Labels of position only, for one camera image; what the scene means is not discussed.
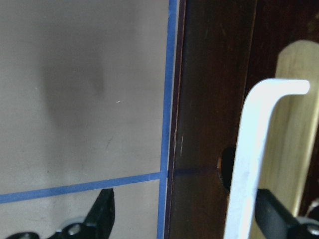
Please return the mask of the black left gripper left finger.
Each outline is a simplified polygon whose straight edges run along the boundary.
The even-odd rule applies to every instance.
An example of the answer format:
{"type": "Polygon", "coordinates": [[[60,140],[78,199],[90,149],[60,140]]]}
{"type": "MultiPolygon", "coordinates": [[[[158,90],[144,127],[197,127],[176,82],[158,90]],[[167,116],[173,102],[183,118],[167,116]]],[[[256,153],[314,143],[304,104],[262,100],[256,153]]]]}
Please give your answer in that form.
{"type": "Polygon", "coordinates": [[[114,190],[103,189],[81,223],[71,223],[51,239],[108,239],[115,222],[114,190]]]}

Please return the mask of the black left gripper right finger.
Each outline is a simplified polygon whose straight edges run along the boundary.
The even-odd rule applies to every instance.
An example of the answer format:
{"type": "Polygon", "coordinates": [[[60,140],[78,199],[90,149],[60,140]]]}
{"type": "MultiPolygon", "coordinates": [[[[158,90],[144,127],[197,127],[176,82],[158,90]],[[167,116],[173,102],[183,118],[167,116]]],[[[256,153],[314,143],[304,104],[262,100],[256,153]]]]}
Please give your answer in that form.
{"type": "Polygon", "coordinates": [[[255,220],[266,239],[317,239],[319,222],[294,217],[268,189],[258,189],[255,220]]]}

